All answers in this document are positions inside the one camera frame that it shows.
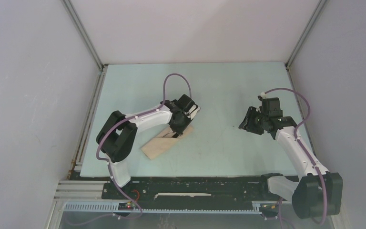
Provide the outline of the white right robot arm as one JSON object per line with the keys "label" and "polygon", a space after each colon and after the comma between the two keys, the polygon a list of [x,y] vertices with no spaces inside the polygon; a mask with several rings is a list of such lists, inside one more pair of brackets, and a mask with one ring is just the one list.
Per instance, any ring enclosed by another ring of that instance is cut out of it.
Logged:
{"label": "white right robot arm", "polygon": [[271,199],[278,195],[292,204],[301,219],[324,220],[338,215],[343,192],[341,175],[330,172],[317,159],[299,133],[301,123],[283,115],[279,98],[269,98],[263,92],[258,99],[261,106],[248,108],[239,129],[257,135],[270,134],[285,151],[298,177],[298,181],[291,181],[279,173],[264,175],[265,182],[258,186],[260,197]]}

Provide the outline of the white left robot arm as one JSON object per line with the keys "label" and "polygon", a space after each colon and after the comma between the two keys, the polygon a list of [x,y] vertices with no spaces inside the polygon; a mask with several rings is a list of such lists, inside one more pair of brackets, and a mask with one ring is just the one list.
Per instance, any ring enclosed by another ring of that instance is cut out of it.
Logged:
{"label": "white left robot arm", "polygon": [[138,114],[114,111],[98,133],[98,152],[103,152],[110,178],[115,183],[113,192],[119,198],[127,198],[132,192],[128,183],[131,176],[125,159],[131,153],[136,135],[140,132],[168,124],[172,138],[181,137],[194,117],[201,110],[194,100],[183,94],[178,100],[164,100],[158,106]]}

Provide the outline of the beige cloth napkin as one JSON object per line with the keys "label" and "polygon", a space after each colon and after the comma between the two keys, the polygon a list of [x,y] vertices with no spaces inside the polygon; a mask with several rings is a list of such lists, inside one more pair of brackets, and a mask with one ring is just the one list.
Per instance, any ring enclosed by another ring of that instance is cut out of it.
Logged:
{"label": "beige cloth napkin", "polygon": [[162,130],[156,137],[141,147],[141,151],[150,159],[154,160],[176,145],[181,139],[187,137],[194,128],[189,125],[178,138],[172,138],[175,132],[170,127]]}

